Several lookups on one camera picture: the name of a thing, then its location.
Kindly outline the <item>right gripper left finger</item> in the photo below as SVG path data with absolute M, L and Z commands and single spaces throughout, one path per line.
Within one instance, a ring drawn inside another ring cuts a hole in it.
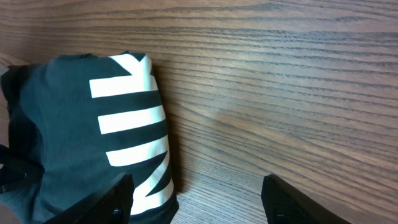
M 133 193 L 132 175 L 121 173 L 44 224 L 128 224 Z

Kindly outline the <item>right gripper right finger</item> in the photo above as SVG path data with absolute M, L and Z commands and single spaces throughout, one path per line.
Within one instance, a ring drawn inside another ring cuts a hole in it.
M 349 224 L 275 174 L 264 177 L 261 200 L 268 224 Z

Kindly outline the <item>dark green t-shirt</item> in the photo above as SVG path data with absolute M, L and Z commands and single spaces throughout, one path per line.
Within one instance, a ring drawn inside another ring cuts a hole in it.
M 1 88 L 9 151 L 43 171 L 34 184 L 1 188 L 1 202 L 22 223 L 46 222 L 122 172 L 134 182 L 131 223 L 172 221 L 167 121 L 146 54 L 11 65 Z

